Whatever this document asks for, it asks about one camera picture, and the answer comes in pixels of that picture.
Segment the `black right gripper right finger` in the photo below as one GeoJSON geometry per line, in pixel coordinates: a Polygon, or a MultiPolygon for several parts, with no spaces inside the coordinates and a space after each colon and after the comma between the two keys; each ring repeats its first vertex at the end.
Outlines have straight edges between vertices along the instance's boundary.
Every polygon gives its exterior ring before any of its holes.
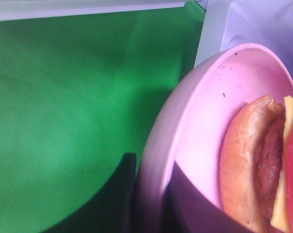
{"type": "Polygon", "coordinates": [[[177,163],[163,200],[162,233],[250,232],[197,190],[177,163]]]}

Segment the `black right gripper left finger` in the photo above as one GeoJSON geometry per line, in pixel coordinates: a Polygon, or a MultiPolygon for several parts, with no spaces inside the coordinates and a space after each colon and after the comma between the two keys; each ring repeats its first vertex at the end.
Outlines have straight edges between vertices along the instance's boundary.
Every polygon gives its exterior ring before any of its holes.
{"type": "Polygon", "coordinates": [[[129,233],[137,157],[127,152],[102,188],[45,233],[129,233]]]}

